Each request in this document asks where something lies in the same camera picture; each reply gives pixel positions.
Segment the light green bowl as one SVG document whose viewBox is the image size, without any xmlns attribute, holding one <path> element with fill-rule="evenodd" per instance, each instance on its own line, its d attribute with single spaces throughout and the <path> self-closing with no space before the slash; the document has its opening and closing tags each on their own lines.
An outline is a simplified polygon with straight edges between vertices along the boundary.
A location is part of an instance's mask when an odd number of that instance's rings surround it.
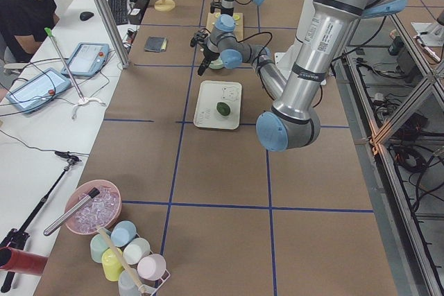
<svg viewBox="0 0 444 296">
<path fill-rule="evenodd" d="M 224 68 L 224 64 L 221 58 L 217 58 L 213 61 L 210 62 L 209 64 L 209 68 L 213 69 L 213 70 L 219 70 Z"/>
</svg>

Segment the metal tube in bowl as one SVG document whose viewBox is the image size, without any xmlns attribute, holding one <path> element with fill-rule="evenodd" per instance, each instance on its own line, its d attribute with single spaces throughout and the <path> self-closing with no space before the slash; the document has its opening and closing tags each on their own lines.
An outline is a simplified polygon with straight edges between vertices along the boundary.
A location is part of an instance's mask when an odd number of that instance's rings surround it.
<svg viewBox="0 0 444 296">
<path fill-rule="evenodd" d="M 91 191 L 86 193 L 81 200 L 79 200 L 72 208 L 66 211 L 62 216 L 56 219 L 53 223 L 51 223 L 44 231 L 43 235 L 50 236 L 54 233 L 58 228 L 60 228 L 63 224 L 65 224 L 77 211 L 83 208 L 88 202 L 90 202 L 93 198 L 95 198 L 100 191 L 93 187 Z"/>
</svg>

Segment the wooden cutting board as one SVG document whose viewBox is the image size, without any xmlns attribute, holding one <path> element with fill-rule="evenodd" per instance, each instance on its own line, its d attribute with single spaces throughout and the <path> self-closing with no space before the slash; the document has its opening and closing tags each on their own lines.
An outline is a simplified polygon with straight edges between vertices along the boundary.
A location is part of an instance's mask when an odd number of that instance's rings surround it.
<svg viewBox="0 0 444 296">
<path fill-rule="evenodd" d="M 208 13 L 206 29 L 212 32 L 214 28 L 218 28 L 223 32 L 233 33 L 238 41 L 244 38 L 244 14 L 235 12 L 232 19 L 228 19 L 226 15 L 221 19 L 221 13 Z"/>
</svg>

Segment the white bear serving tray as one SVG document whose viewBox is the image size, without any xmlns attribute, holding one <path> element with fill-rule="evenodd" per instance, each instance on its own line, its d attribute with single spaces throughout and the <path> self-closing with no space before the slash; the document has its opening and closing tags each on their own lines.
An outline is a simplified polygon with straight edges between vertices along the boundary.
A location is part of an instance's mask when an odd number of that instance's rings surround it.
<svg viewBox="0 0 444 296">
<path fill-rule="evenodd" d="M 204 80 L 194 113 L 198 128 L 236 130 L 240 122 L 242 85 L 238 82 Z"/>
</svg>

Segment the green avocado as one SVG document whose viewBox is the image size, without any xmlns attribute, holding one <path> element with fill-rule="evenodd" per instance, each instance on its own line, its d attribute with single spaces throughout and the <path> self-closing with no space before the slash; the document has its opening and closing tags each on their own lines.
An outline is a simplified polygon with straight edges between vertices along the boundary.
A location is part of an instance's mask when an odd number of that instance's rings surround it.
<svg viewBox="0 0 444 296">
<path fill-rule="evenodd" d="M 229 116 L 231 113 L 231 108 L 230 106 L 225 103 L 225 102 L 218 102 L 216 104 L 216 111 L 221 115 L 221 116 Z"/>
</svg>

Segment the wooden mug tree stand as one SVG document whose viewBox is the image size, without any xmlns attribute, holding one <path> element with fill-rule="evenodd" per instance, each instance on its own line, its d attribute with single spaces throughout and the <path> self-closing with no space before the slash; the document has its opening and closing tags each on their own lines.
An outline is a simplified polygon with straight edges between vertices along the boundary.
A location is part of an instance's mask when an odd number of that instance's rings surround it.
<svg viewBox="0 0 444 296">
<path fill-rule="evenodd" d="M 159 12 L 169 12 L 176 7 L 174 0 L 157 0 L 154 9 Z"/>
</svg>

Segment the black keyboard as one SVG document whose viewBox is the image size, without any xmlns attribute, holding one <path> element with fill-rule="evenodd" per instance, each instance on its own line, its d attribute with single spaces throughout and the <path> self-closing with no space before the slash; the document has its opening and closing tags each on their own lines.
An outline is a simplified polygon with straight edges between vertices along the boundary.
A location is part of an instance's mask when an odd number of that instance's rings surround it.
<svg viewBox="0 0 444 296">
<path fill-rule="evenodd" d="M 108 0 L 108 5 L 117 26 L 128 23 L 128 0 Z"/>
</svg>

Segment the far blue teach pendant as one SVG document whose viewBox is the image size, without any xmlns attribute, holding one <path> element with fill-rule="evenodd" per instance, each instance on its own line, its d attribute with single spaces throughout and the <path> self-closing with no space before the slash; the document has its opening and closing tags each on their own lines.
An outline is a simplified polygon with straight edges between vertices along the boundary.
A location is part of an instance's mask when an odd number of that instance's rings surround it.
<svg viewBox="0 0 444 296">
<path fill-rule="evenodd" d="M 92 77 L 103 68 L 109 52 L 108 44 L 82 42 L 66 63 L 73 76 Z"/>
</svg>

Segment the blue teach pendant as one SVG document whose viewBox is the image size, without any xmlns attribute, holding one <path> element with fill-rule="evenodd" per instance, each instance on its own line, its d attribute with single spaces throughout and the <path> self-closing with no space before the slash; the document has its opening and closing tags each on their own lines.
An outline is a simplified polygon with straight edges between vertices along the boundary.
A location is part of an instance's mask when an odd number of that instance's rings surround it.
<svg viewBox="0 0 444 296">
<path fill-rule="evenodd" d="M 66 63 L 73 76 L 92 77 L 103 68 L 109 52 L 108 44 L 82 42 Z"/>
<path fill-rule="evenodd" d="M 30 114 L 44 107 L 70 87 L 71 81 L 67 77 L 54 68 L 49 68 L 20 87 L 9 91 L 6 99 L 19 112 Z"/>
</svg>

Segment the black computer mouse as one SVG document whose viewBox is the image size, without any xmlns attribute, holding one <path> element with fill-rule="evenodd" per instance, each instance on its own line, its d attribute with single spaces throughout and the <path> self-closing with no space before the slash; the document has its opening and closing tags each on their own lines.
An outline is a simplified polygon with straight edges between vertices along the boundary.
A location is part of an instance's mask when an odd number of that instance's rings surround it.
<svg viewBox="0 0 444 296">
<path fill-rule="evenodd" d="M 91 19 L 93 16 L 94 16 L 94 13 L 93 13 L 93 12 L 85 11 L 85 12 L 82 12 L 82 13 L 79 15 L 79 19 L 80 19 L 81 21 L 87 21 L 87 20 Z"/>
</svg>

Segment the blue cup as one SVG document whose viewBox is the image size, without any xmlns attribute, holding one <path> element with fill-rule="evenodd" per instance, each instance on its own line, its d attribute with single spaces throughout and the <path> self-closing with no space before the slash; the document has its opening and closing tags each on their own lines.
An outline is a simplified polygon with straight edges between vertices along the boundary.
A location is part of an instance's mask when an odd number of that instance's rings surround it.
<svg viewBox="0 0 444 296">
<path fill-rule="evenodd" d="M 122 220 L 117 223 L 111 233 L 111 241 L 116 247 L 124 247 L 136 238 L 137 228 L 129 220 Z"/>
</svg>

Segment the person in black shirt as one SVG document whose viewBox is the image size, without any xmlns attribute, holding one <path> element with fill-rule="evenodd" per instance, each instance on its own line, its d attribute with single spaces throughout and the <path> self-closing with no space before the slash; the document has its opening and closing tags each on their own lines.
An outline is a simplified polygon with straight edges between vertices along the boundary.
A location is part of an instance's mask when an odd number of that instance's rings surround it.
<svg viewBox="0 0 444 296">
<path fill-rule="evenodd" d="M 55 0 L 1 0 L 1 34 L 16 62 L 28 62 L 59 22 Z"/>
</svg>

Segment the black tripod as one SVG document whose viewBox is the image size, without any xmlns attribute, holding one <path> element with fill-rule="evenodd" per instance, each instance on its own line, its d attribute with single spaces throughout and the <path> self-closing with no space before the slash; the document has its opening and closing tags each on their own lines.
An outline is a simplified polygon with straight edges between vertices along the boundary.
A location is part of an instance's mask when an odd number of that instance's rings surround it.
<svg viewBox="0 0 444 296">
<path fill-rule="evenodd" d="M 62 177 L 70 170 L 70 168 L 81 161 L 79 154 L 74 152 L 55 151 L 55 154 L 66 160 L 67 165 L 58 176 L 49 190 L 42 196 L 30 215 L 26 218 L 20 228 L 12 228 L 1 242 L 1 268 L 9 263 L 12 258 L 12 250 L 24 250 L 26 242 L 29 238 L 29 233 L 26 231 L 36 215 L 40 212 L 44 204 L 49 199 L 49 196 L 56 188 Z"/>
</svg>

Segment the red cylinder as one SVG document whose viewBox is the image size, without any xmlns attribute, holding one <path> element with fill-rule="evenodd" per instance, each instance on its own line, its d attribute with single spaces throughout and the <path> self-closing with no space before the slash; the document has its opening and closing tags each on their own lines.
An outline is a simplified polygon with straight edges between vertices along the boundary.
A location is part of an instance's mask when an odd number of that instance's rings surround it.
<svg viewBox="0 0 444 296">
<path fill-rule="evenodd" d="M 1 248 L 1 270 L 41 276 L 48 258 L 12 247 Z"/>
</svg>

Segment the aluminium frame post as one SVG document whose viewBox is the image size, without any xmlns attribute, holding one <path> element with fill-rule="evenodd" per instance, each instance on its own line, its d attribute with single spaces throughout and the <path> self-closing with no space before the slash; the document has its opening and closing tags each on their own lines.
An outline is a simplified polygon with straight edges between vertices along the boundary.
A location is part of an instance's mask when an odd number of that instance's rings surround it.
<svg viewBox="0 0 444 296">
<path fill-rule="evenodd" d="M 96 8 L 101 16 L 105 30 L 110 38 L 110 41 L 114 47 L 115 53 L 118 56 L 121 67 L 126 69 L 129 65 L 128 53 L 123 45 L 121 36 L 119 34 L 117 25 L 115 24 L 114 18 L 112 16 L 111 9 L 108 5 L 107 0 L 94 0 Z"/>
</svg>

